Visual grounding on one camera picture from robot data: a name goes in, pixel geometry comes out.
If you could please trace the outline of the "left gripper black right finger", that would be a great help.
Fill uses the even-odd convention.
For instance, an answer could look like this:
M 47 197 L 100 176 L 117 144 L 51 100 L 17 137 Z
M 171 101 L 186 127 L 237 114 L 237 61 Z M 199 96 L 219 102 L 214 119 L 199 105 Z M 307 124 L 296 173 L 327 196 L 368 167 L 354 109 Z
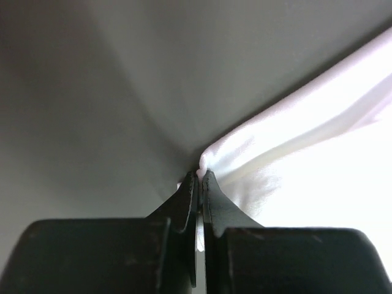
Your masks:
M 364 233 L 347 228 L 266 228 L 202 180 L 208 293 L 390 293 Z

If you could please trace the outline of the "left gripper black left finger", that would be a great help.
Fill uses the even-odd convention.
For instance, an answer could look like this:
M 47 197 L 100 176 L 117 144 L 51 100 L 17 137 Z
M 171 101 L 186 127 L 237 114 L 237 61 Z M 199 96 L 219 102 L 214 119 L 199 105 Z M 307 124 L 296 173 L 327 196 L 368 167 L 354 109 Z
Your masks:
M 144 218 L 29 225 L 1 274 L 2 293 L 190 293 L 196 286 L 198 179 Z

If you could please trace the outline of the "white t shirt with print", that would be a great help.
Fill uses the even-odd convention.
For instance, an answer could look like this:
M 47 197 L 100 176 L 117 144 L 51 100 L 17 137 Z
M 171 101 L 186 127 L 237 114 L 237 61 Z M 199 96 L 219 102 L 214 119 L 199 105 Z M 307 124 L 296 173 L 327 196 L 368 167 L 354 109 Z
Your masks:
M 206 148 L 198 175 L 266 227 L 344 227 L 391 253 L 391 31 Z

